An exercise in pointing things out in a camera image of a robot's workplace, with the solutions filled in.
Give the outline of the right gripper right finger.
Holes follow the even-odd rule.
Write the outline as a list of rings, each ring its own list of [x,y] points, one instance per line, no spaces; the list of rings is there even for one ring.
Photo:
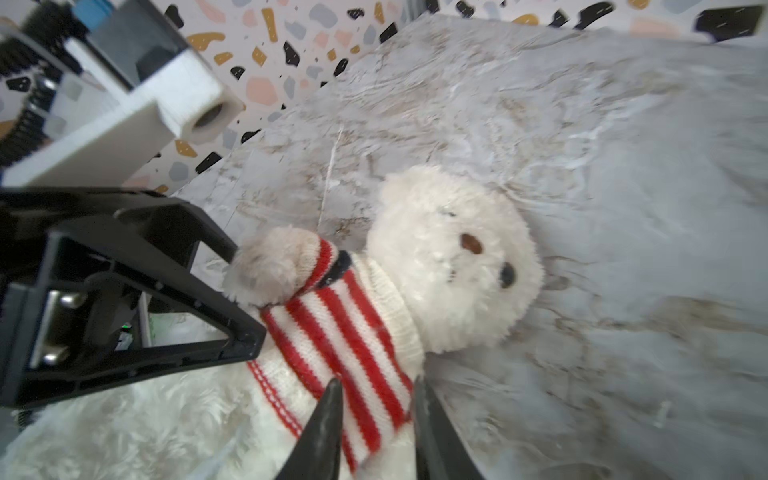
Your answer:
[[[434,390],[423,378],[414,385],[412,417],[417,479],[484,479]]]

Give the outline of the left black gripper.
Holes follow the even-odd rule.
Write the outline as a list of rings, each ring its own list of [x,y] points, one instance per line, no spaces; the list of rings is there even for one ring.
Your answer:
[[[1,404],[37,408],[255,358],[265,328],[192,271],[237,245],[147,190],[1,192]]]

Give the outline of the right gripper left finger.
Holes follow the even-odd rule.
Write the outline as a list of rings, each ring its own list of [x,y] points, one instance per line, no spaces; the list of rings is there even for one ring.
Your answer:
[[[343,385],[330,380],[276,480],[337,480],[341,467]]]

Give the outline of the red white striped knit sweater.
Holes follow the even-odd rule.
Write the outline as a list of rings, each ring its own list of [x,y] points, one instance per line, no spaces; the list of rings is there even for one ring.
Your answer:
[[[278,228],[240,252],[269,337],[247,364],[262,420],[288,453],[332,379],[343,388],[340,474],[351,479],[409,437],[424,349],[402,296],[363,254],[314,232]]]

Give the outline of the white plush teddy bear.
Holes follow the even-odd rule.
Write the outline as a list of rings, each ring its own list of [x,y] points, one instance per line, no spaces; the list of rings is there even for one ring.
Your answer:
[[[259,319],[242,273],[242,245],[226,294]],[[453,352],[503,340],[537,297],[544,270],[513,202],[432,166],[382,183],[366,245],[402,296],[424,349]],[[162,376],[45,408],[8,447],[6,479],[272,479],[276,424],[262,420],[248,362]],[[414,429],[353,478],[411,479]]]

